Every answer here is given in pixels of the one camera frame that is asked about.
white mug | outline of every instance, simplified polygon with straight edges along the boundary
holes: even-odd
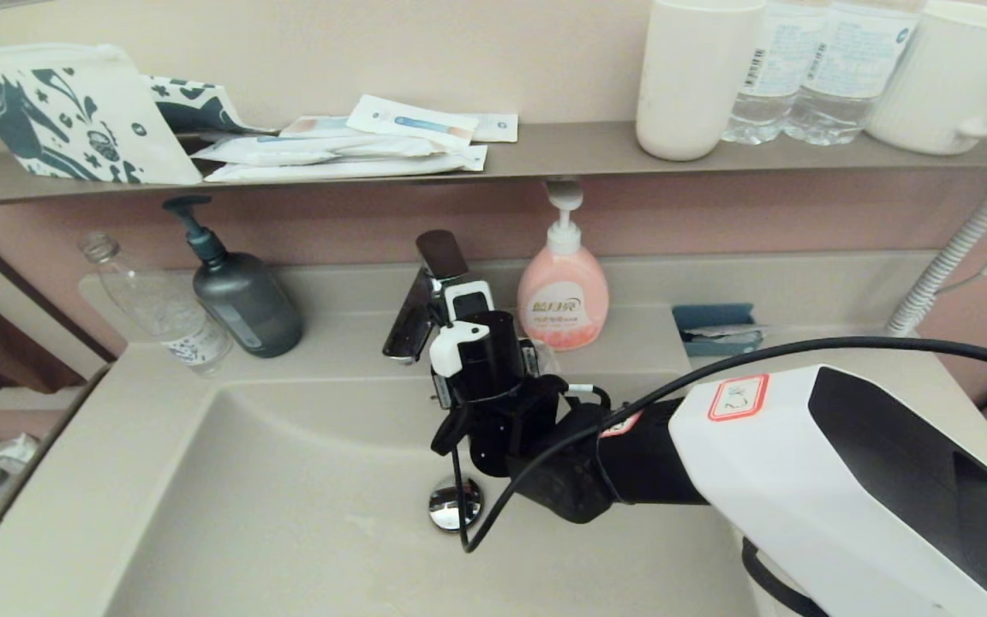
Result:
[[[729,123],[756,45],[764,0],[654,0],[636,129],[646,152],[694,160]]]
[[[866,132],[932,155],[987,140],[987,7],[928,3]]]

dark gray pump bottle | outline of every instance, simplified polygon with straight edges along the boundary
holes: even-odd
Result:
[[[284,354],[302,338],[302,317],[260,259],[228,253],[212,230],[196,222],[193,206],[211,200],[206,195],[182,195],[162,206],[188,228],[189,248],[204,262],[193,276],[196,297],[249,354],[259,358]]]

pink wall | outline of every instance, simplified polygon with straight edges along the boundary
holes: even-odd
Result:
[[[599,256],[934,249],[976,206],[986,178],[883,171],[592,179],[577,219]],[[455,231],[474,261],[530,257],[553,210],[538,183],[478,183],[223,192],[199,215],[232,249],[278,265],[310,265],[416,261],[414,238],[435,227]],[[75,242],[92,230],[109,231],[162,267],[195,265],[159,203],[130,196],[0,207],[0,255],[102,344],[120,350],[122,340],[77,292],[89,267]],[[924,333],[987,344],[987,280],[940,301]],[[948,366],[975,398],[987,398],[986,367]]]

bathroom sink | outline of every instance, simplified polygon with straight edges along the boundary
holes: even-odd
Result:
[[[601,382],[623,399],[663,381]],[[755,614],[707,506],[616,505],[576,526],[514,497],[463,554],[426,512],[451,474],[428,450],[432,395],[417,378],[218,390],[106,616]],[[467,471],[489,507],[506,481]]]

wall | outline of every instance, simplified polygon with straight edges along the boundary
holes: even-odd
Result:
[[[626,120],[648,8],[648,0],[56,0],[0,11],[0,45],[115,43],[142,71],[224,83],[260,124],[344,113],[360,93],[517,111],[525,122]],[[983,191],[984,176],[952,172],[604,179],[587,183],[579,219],[602,256],[929,249]],[[415,235],[432,227],[456,231],[471,259],[526,257],[551,218],[538,183],[224,193],[200,213],[228,245],[277,263],[414,261]],[[130,198],[0,207],[0,254],[118,349],[75,291],[86,271],[75,241],[102,228],[159,265],[192,266],[165,216]],[[924,333],[987,344],[987,280],[940,301]],[[987,368],[949,366],[986,398]]]

